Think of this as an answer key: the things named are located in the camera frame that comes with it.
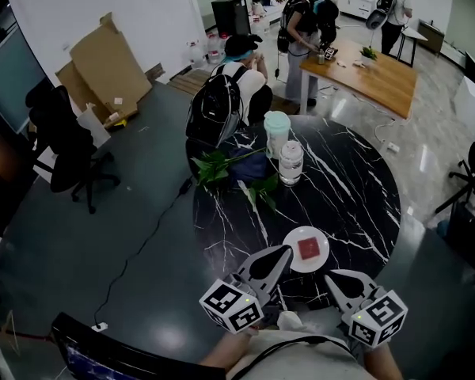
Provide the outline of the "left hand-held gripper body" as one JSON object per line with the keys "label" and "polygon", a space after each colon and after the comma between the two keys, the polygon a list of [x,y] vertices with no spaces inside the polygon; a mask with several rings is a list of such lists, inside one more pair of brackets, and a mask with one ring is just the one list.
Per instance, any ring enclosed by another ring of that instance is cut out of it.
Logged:
{"label": "left hand-held gripper body", "polygon": [[217,325],[232,334],[254,326],[264,318],[264,281],[237,273],[217,279],[199,304]]}

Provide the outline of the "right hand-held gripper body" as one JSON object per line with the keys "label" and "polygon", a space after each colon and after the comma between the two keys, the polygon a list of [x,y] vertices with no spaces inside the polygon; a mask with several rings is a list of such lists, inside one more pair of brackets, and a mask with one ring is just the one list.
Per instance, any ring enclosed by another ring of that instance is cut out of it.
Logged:
{"label": "right hand-held gripper body", "polygon": [[395,291],[372,300],[344,304],[342,319],[348,335],[369,348],[376,348],[398,333],[408,313],[407,306]]}

